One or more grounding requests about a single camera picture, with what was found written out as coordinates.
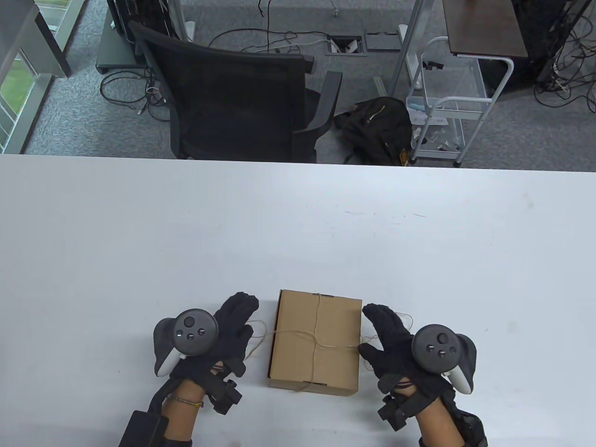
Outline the person's right hand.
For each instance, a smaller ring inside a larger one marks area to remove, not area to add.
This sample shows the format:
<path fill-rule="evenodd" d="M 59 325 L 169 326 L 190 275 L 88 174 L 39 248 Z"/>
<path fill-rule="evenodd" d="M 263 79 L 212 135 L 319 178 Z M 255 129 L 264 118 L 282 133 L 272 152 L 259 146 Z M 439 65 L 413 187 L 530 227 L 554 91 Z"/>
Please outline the person's right hand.
<path fill-rule="evenodd" d="M 412 352 L 413 335 L 392 309 L 385 305 L 367 304 L 362 313 L 374 326 L 382 349 L 362 343 L 358 346 L 358 352 L 372 366 L 378 379 L 391 375 L 392 378 L 406 379 L 411 383 L 413 394 L 405 396 L 401 393 L 399 398 L 400 403 L 405 404 L 405 416 L 418 415 L 451 389 L 440 375 L 423 370 L 415 362 Z"/>

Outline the person's left hand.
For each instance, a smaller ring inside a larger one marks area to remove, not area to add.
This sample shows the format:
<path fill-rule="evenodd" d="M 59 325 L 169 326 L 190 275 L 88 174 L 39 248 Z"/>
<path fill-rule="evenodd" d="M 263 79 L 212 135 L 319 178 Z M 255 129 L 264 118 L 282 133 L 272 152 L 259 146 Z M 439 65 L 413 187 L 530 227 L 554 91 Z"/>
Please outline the person's left hand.
<path fill-rule="evenodd" d="M 207 374 L 224 380 L 230 374 L 241 377 L 246 368 L 241 367 L 253 328 L 247 324 L 259 309 L 259 300 L 245 292 L 237 292 L 215 312 L 218 337 L 210 351 L 180 360 L 170 378 L 191 380 L 207 391 Z"/>

